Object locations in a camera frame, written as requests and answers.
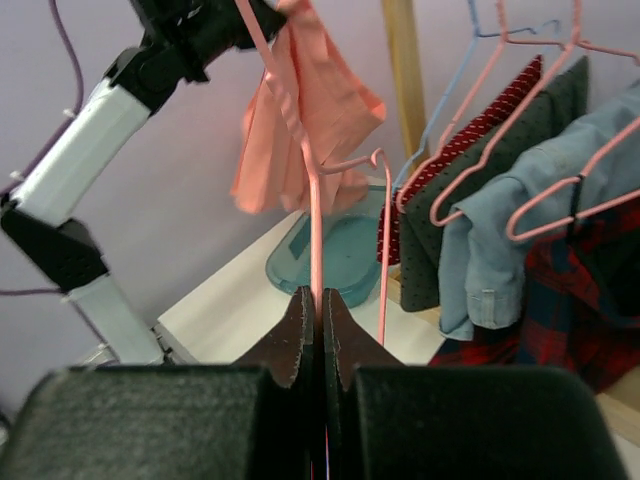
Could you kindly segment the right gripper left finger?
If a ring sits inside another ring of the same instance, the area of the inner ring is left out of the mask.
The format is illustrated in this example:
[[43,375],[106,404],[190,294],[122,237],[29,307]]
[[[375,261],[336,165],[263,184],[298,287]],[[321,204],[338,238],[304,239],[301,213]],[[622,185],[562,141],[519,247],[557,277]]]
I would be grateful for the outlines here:
[[277,385],[292,388],[313,364],[315,305],[308,286],[298,287],[282,318],[235,366],[266,368]]

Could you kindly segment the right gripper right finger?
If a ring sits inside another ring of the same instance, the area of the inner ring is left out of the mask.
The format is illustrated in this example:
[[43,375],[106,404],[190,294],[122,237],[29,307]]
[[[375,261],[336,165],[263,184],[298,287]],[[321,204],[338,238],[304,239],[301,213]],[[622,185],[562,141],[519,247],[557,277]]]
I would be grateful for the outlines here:
[[400,364],[355,321],[336,289],[325,289],[322,300],[325,379],[329,390],[348,390],[357,367]]

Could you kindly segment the pink hanger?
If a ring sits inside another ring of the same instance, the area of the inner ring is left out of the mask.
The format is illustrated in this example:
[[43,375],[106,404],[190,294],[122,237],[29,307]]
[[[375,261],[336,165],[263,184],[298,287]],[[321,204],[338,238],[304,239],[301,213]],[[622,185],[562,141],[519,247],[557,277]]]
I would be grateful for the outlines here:
[[[274,13],[284,15],[285,26],[288,17],[283,10],[279,9],[278,4],[279,2],[271,10]],[[258,19],[257,5],[249,1],[239,1],[236,6],[244,25],[248,29],[249,37],[264,64],[264,73],[260,83],[267,83],[274,100],[280,107],[283,120],[291,136],[299,142],[303,153],[309,180],[310,206],[307,209],[295,211],[305,211],[311,217],[310,288],[315,305],[315,314],[320,316],[322,315],[322,295],[324,291],[323,216],[326,213],[342,211],[364,198],[369,183],[364,176],[357,173],[358,166],[368,165],[371,168],[383,167],[388,169],[390,162],[383,149],[377,149],[368,156],[355,159],[349,156],[344,162],[333,166],[324,166],[316,161],[309,136],[293,106],[291,91],[279,77],[279,67],[272,54],[272,45],[275,40],[273,42],[267,40]]]
[[[417,20],[415,3],[414,3],[414,7],[415,7],[415,18]],[[417,33],[418,33],[418,26],[419,26],[419,22],[417,20]],[[497,38],[483,39],[483,40],[479,41],[479,43],[477,44],[477,46],[478,46],[481,42],[488,41],[490,39],[495,39],[496,40],[495,50],[493,51],[492,55],[486,59],[486,63],[484,64],[485,69],[483,71],[478,71],[476,73],[476,79],[478,81],[478,85],[470,87],[470,91],[468,92],[467,97],[465,97],[463,102],[459,105],[458,111],[454,114],[454,117],[452,118],[452,120],[450,121],[448,126],[445,127],[444,130],[442,130],[441,137],[440,137],[440,139],[438,141],[438,144],[436,145],[436,150],[435,150],[435,152],[433,154],[435,157],[437,157],[437,156],[439,156],[441,154],[441,150],[444,148],[444,145],[445,145],[446,141],[449,139],[450,135],[452,134],[454,127],[457,125],[459,120],[461,120],[462,117],[465,115],[466,110],[473,104],[474,96],[477,95],[481,91],[481,89],[483,88],[484,84],[487,83],[490,80],[494,80],[494,79],[504,80],[506,78],[502,74],[499,74],[499,75],[494,75],[493,74],[493,70],[497,68],[497,62],[499,61],[501,55],[504,53],[504,51],[506,49],[506,44],[501,40],[501,33],[500,32],[497,32],[497,33],[499,34],[499,36]],[[419,42],[419,55],[420,55],[420,63],[421,63],[419,34],[418,34],[418,42]],[[474,54],[471,57],[471,60],[469,61],[466,69],[464,70],[464,73],[462,74],[462,77],[461,77],[460,81],[462,81],[464,79],[469,79],[471,77],[471,75],[468,74],[466,72],[466,70],[471,65],[471,61],[472,61],[472,58],[474,57]],[[398,211],[402,211],[404,209],[402,196],[404,196],[404,194],[405,194],[406,190],[408,189],[410,183],[413,182],[413,177],[415,175],[419,174],[418,169],[420,167],[422,167],[422,164],[424,162],[426,162],[427,160],[430,159],[430,157],[428,155],[429,152],[430,152],[430,150],[428,148],[428,153],[424,156],[424,158],[422,158],[420,160],[420,164],[419,164],[418,168],[415,171],[409,173],[409,176],[408,176],[407,180],[400,187],[400,188],[402,188],[402,190],[400,190],[401,193],[398,194],[398,197],[396,199],[397,200],[396,205],[397,205]]]
[[[634,200],[639,197],[639,190],[636,189],[619,197],[613,198],[601,204],[595,205],[591,208],[579,211],[581,195],[583,191],[583,185],[586,178],[592,172],[592,170],[598,165],[598,163],[614,149],[616,149],[621,143],[623,143],[629,136],[632,136],[639,129],[639,118],[634,119],[623,130],[621,130],[615,137],[609,140],[604,146],[602,146],[586,163],[585,167],[575,176],[567,177],[554,183],[539,195],[530,199],[518,208],[512,216],[509,218],[506,224],[506,235],[514,242],[524,242],[531,238],[546,234],[552,230],[560,227],[567,227],[567,235],[570,236],[575,229],[575,224],[578,220],[592,217],[598,213],[609,210],[613,207],[619,206],[628,201]],[[545,225],[541,225],[532,230],[517,233],[517,225],[521,218],[536,207],[540,202],[546,200],[548,197],[559,192],[564,187],[574,185],[569,203],[569,215],[550,222]]]
[[474,150],[465,155],[466,160],[477,154],[479,159],[472,165],[464,167],[456,173],[453,168],[445,169],[444,174],[452,177],[449,183],[441,184],[441,192],[433,200],[429,210],[429,220],[435,227],[444,227],[462,215],[459,210],[443,216],[443,211],[449,207],[450,203],[456,203],[464,195],[463,189],[466,187],[475,191],[472,186],[475,181],[484,182],[491,175],[489,172],[489,162],[496,162],[496,173],[501,174],[514,163],[515,159],[524,151],[534,145],[536,140],[545,140],[552,130],[564,120],[566,114],[559,114],[559,120],[552,118],[555,109],[562,111],[571,106],[573,100],[569,97],[563,101],[559,96],[563,92],[570,93],[574,86],[584,88],[588,80],[588,62],[585,58],[575,64],[575,68],[570,70],[569,79],[556,81],[559,69],[569,59],[574,48],[583,48],[590,51],[597,51],[609,55],[628,57],[635,63],[639,62],[639,55],[636,53],[614,50],[612,48],[597,47],[591,45],[582,38],[582,3],[573,3],[573,21],[569,40],[560,43],[562,50],[559,58],[548,68],[539,80],[534,83],[525,97],[509,114],[508,118],[501,123],[491,135],[483,140],[483,143],[474,147]]

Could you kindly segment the pink skirt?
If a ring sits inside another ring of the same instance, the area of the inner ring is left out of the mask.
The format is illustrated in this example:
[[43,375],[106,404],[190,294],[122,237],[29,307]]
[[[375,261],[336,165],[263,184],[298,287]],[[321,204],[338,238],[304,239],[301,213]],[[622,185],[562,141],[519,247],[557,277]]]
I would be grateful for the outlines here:
[[[281,1],[288,17],[272,45],[280,79],[317,162],[344,162],[386,118],[383,101],[351,71],[308,1]],[[250,214],[310,206],[303,153],[290,134],[266,82],[243,121],[244,145],[231,188],[236,206]]]

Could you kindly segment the red plaid skirt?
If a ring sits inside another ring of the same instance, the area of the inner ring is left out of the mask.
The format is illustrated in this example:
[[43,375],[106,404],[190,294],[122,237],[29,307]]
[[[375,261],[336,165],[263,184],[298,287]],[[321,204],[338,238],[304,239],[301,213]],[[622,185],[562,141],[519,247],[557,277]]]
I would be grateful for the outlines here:
[[433,366],[536,365],[577,374],[601,393],[639,365],[639,201],[536,241],[520,319],[447,340]]

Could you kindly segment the red polka dot skirt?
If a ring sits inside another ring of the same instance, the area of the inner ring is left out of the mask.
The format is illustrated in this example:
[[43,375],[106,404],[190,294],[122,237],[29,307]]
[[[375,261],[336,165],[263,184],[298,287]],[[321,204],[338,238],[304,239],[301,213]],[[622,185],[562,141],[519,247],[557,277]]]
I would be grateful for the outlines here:
[[[536,55],[480,115],[471,120],[449,140],[434,163],[418,169],[417,179],[410,183],[407,192],[402,196],[403,203],[406,203],[424,186],[431,183],[445,167],[461,157],[471,146],[479,143],[490,130],[506,121],[535,83],[540,80],[542,73],[543,57],[542,55]],[[402,188],[398,188],[392,194],[390,203],[390,246],[387,252],[389,254],[387,256],[389,265],[396,265],[400,262],[400,222],[396,205],[398,194],[401,193],[400,190]],[[380,264],[383,262],[384,253],[385,212],[386,209],[383,206],[377,231],[376,260]]]

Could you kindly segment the blue wire hanger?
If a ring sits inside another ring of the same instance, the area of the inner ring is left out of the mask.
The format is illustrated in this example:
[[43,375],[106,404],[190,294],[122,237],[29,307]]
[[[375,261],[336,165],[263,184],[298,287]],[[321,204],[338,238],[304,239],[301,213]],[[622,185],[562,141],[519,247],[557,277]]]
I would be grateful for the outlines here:
[[428,151],[429,135],[444,106],[457,87],[479,41],[497,38],[497,32],[485,32],[479,20],[477,3],[469,1],[467,9],[471,24],[470,43],[461,63],[442,93],[430,115],[424,105],[424,87],[419,58],[417,20],[412,1],[383,1],[381,3],[388,50],[398,106],[398,120],[406,160],[392,184],[394,192],[416,168],[420,157]]

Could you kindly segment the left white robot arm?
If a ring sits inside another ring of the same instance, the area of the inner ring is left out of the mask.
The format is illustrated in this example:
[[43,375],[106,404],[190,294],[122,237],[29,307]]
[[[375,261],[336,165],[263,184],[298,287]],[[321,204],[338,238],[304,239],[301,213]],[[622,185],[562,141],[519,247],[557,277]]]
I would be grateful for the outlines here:
[[112,278],[72,213],[119,150],[180,82],[206,83],[227,50],[266,46],[287,21],[265,1],[134,1],[144,30],[122,51],[25,179],[1,196],[1,229],[68,298],[116,362],[160,365],[167,354]]

